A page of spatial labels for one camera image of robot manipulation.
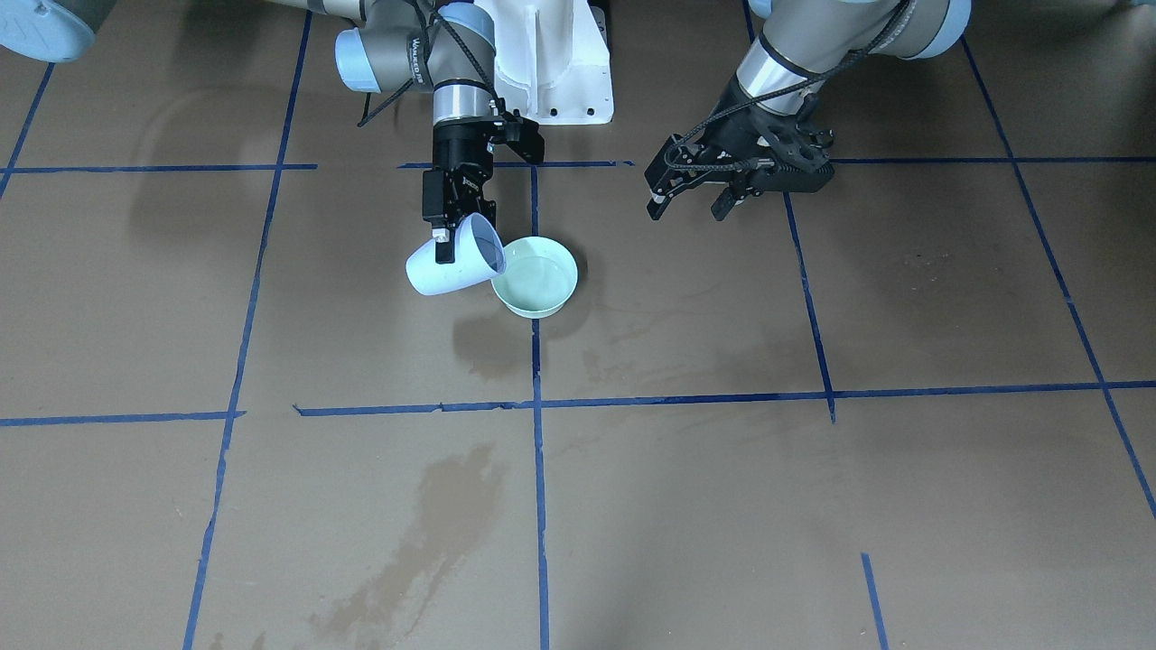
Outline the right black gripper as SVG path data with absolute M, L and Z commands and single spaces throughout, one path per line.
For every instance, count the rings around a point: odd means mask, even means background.
M 431 168 L 423 172 L 422 217 L 431 228 L 433 261 L 457 260 L 457 226 L 470 213 L 497 227 L 497 204 L 483 189 L 494 176 L 494 147 L 506 145 L 524 162 L 544 160 L 540 124 L 521 115 L 466 116 L 433 125 Z

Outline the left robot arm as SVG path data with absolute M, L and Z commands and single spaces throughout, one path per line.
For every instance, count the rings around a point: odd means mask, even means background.
M 686 190 L 720 186 L 713 217 L 747 198 L 814 193 L 833 178 L 833 133 L 813 115 L 829 79 L 872 54 L 936 57 L 959 40 L 969 1 L 759 1 L 759 36 L 722 88 L 711 115 L 670 135 L 647 167 L 649 217 Z

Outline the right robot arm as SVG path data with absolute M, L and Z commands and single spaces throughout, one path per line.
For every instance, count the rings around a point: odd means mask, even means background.
M 494 145 L 528 163 L 544 160 L 538 121 L 507 111 L 496 90 L 494 21 L 470 1 L 360 1 L 340 16 L 351 21 L 334 43 L 347 88 L 381 94 L 384 106 L 412 90 L 433 98 L 433 168 L 423 173 L 431 235 L 420 256 L 440 267 L 462 263 L 494 227 L 496 206 L 483 192 Z

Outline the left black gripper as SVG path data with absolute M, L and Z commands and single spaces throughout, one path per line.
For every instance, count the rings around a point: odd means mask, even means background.
M 686 190 L 722 180 L 719 172 L 674 169 L 667 157 L 669 153 L 674 163 L 691 167 L 735 164 L 749 158 L 772 161 L 757 170 L 725 173 L 728 182 L 711 206 L 716 222 L 722 222 L 736 206 L 763 195 L 766 190 L 810 193 L 823 189 L 833 179 L 833 165 L 827 155 L 833 136 L 814 127 L 812 115 L 820 96 L 806 93 L 802 98 L 786 98 L 796 103 L 792 115 L 775 115 L 755 104 L 711 123 L 696 143 L 676 145 L 679 135 L 668 136 L 645 170 L 651 193 L 649 217 L 654 221 L 662 217 L 673 198 Z

